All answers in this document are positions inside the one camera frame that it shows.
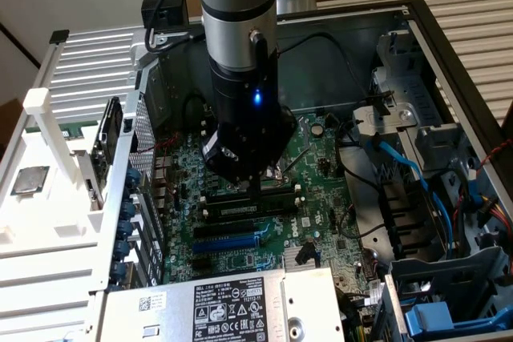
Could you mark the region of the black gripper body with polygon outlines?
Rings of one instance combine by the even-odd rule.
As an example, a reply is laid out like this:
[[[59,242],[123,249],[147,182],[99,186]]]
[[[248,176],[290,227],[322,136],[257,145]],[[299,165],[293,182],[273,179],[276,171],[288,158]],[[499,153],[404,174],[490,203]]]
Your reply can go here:
[[[275,166],[297,129],[278,97],[278,56],[263,66],[231,71],[209,59],[216,129],[208,139],[208,166],[231,183],[247,183]]]

